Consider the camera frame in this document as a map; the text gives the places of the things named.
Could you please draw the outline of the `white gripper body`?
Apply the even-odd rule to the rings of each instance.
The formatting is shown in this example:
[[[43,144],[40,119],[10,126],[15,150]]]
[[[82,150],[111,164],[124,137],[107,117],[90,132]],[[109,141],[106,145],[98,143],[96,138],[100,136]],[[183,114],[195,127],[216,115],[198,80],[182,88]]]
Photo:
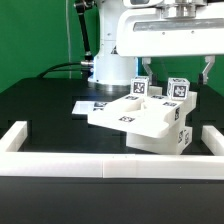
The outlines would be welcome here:
[[[123,0],[116,47],[121,56],[224,54],[224,0]]]

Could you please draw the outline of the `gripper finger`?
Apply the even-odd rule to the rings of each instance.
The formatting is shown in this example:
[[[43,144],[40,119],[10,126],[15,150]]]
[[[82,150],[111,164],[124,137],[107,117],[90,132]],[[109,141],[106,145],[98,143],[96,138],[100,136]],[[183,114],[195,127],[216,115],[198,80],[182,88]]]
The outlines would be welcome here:
[[[146,71],[148,77],[149,77],[149,81],[151,84],[156,84],[157,83],[157,76],[153,73],[152,69],[150,68],[150,64],[151,64],[151,58],[150,57],[146,57],[142,59],[142,66],[144,68],[144,70]]]
[[[203,71],[198,75],[198,83],[206,85],[208,82],[208,73],[212,69],[213,65],[215,64],[215,56],[210,55],[205,57],[206,66]]]

